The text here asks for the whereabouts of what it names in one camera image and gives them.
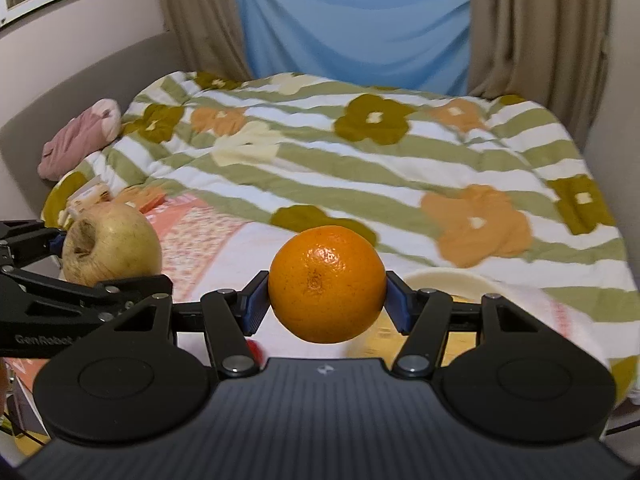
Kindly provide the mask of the yellow red apple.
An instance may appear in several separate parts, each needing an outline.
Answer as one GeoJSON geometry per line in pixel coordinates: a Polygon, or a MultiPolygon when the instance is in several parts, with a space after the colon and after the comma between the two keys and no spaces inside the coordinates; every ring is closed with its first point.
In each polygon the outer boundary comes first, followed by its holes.
{"type": "Polygon", "coordinates": [[[65,281],[85,286],[160,274],[162,248],[151,223],[134,207],[100,203],[83,212],[66,233],[65,281]]]}

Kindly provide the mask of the large orange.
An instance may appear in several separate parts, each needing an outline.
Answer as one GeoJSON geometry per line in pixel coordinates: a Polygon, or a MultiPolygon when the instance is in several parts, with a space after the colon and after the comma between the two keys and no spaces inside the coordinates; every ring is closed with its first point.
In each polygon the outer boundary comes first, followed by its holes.
{"type": "Polygon", "coordinates": [[[386,296],[384,264],[372,244],[344,226],[318,226],[286,242],[268,276],[274,315],[296,337],[338,344],[365,332],[386,296]]]}

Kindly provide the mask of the cream yellow plate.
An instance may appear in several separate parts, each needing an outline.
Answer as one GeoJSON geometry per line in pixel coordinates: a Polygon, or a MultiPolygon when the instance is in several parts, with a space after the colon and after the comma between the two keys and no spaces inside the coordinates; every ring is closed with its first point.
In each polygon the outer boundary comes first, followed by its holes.
{"type": "Polygon", "coordinates": [[[427,270],[401,278],[386,273],[383,312],[365,333],[351,341],[346,356],[380,358],[398,367],[408,356],[438,367],[451,332],[482,330],[480,303],[499,285],[468,271],[427,270]]]}

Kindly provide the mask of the small snack box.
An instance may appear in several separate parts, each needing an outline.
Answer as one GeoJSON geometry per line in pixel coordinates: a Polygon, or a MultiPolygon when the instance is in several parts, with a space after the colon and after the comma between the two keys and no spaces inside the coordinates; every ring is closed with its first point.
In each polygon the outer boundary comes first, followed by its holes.
{"type": "Polygon", "coordinates": [[[112,200],[112,194],[105,182],[94,177],[66,200],[66,205],[58,214],[58,226],[67,229],[83,212],[99,203],[112,200]]]}

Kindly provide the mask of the floral striped quilt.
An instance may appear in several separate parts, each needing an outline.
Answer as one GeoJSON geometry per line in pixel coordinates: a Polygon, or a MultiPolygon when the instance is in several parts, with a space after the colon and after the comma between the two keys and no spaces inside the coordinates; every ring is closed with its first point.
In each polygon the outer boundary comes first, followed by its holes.
{"type": "Polygon", "coordinates": [[[190,195],[292,234],[344,226],[380,255],[539,289],[588,316],[618,398],[638,398],[639,293],[622,234],[570,135],[535,102],[173,72],[56,181],[44,222],[58,226],[94,177],[148,213],[190,195]]]}

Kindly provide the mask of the pink plush pillow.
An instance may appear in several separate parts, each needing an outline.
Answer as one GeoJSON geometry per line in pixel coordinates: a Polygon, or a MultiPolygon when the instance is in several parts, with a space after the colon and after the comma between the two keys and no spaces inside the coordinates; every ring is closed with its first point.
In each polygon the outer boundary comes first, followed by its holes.
{"type": "Polygon", "coordinates": [[[37,171],[43,180],[58,181],[88,155],[103,150],[119,135],[122,115],[115,100],[102,99],[72,118],[43,145],[37,171]]]}

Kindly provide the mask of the grey headboard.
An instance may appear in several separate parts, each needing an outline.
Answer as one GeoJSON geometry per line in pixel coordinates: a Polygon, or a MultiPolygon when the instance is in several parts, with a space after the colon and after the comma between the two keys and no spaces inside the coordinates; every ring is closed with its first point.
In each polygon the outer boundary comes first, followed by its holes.
{"type": "Polygon", "coordinates": [[[42,147],[70,118],[103,98],[126,110],[143,88],[185,69],[177,39],[163,32],[81,70],[17,113],[1,127],[1,217],[38,216],[51,188],[37,174],[42,147]]]}

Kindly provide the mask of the blue curtain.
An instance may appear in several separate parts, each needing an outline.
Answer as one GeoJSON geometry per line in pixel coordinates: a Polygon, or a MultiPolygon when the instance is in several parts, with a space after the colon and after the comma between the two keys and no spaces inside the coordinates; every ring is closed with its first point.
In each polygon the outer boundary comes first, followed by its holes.
{"type": "Polygon", "coordinates": [[[468,91],[471,0],[236,0],[257,78],[295,72],[360,86],[468,91]]]}

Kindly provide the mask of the beige curtain right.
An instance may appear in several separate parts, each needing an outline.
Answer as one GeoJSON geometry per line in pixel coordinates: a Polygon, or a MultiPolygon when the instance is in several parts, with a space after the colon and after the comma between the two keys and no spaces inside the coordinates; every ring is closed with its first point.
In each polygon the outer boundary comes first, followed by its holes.
{"type": "Polygon", "coordinates": [[[471,0],[470,94],[537,102],[584,148],[608,72],[610,11],[611,0],[471,0]]]}

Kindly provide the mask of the beige curtain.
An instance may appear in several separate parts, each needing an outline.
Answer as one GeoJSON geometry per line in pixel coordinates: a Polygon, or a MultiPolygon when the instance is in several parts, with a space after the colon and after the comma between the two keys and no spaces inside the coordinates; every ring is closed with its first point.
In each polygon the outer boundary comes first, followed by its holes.
{"type": "Polygon", "coordinates": [[[236,0],[160,0],[160,7],[192,70],[252,78],[236,0]]]}
{"type": "Polygon", "coordinates": [[[611,0],[471,0],[470,94],[537,102],[584,148],[608,72],[610,11],[611,0]]]}

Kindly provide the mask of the beige curtain left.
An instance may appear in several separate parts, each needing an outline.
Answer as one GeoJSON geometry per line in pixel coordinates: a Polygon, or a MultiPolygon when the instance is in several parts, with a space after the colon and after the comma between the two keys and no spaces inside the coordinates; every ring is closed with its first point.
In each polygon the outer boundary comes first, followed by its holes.
{"type": "Polygon", "coordinates": [[[236,0],[160,0],[160,7],[192,70],[252,78],[236,0]]]}

